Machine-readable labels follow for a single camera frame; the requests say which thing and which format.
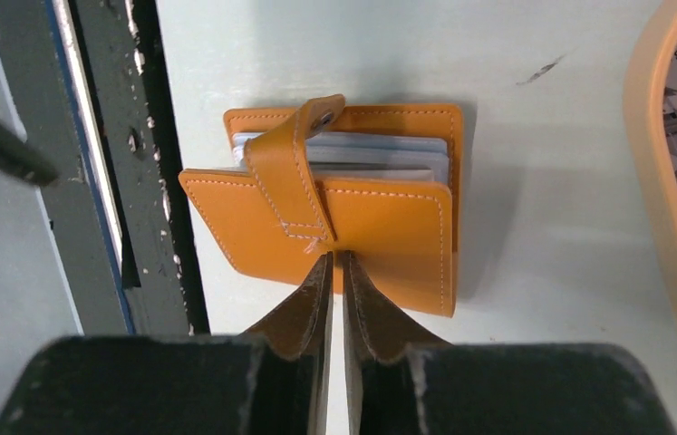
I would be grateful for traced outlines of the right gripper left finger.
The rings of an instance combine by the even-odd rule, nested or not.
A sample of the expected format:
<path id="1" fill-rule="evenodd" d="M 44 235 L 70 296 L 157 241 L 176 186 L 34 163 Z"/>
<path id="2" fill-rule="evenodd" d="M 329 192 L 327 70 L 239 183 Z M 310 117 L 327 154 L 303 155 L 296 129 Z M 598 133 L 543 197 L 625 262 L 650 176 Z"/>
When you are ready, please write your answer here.
<path id="1" fill-rule="evenodd" d="M 237 335 L 65 337 L 26 365 L 0 434 L 322 434 L 334 258 Z"/>

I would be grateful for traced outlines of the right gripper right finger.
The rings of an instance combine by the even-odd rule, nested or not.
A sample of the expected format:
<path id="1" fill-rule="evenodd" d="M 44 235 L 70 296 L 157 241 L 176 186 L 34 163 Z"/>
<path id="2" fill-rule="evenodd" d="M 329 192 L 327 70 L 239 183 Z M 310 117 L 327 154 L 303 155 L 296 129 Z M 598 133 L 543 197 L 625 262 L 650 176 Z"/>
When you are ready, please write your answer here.
<path id="1" fill-rule="evenodd" d="M 610 343 L 453 344 L 343 254 L 352 434 L 673 434 L 652 380 Z"/>

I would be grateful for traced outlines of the tan oval tray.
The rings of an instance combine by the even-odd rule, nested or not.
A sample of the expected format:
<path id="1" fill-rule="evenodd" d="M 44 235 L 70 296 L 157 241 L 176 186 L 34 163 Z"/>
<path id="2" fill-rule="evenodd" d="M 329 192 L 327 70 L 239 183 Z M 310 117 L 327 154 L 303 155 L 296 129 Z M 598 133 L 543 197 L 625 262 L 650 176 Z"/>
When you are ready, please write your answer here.
<path id="1" fill-rule="evenodd" d="M 676 45 L 677 1 L 661 1 L 644 25 L 625 72 L 623 116 L 662 279 L 677 322 L 677 186 L 661 115 L 663 89 Z"/>

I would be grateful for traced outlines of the orange leather card holder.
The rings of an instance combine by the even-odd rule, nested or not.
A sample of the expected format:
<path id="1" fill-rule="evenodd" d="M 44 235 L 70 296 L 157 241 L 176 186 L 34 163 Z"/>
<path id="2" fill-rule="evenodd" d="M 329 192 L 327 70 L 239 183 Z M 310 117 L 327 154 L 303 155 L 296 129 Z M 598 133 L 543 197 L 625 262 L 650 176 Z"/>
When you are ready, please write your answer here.
<path id="1" fill-rule="evenodd" d="M 245 168 L 185 169 L 179 182 L 229 264 L 245 276 L 302 281 L 316 259 L 351 251 L 395 304 L 452 316 L 457 299 L 464 119 L 451 103 L 232 109 Z M 441 181 L 319 175 L 306 143 L 319 132 L 442 140 Z"/>

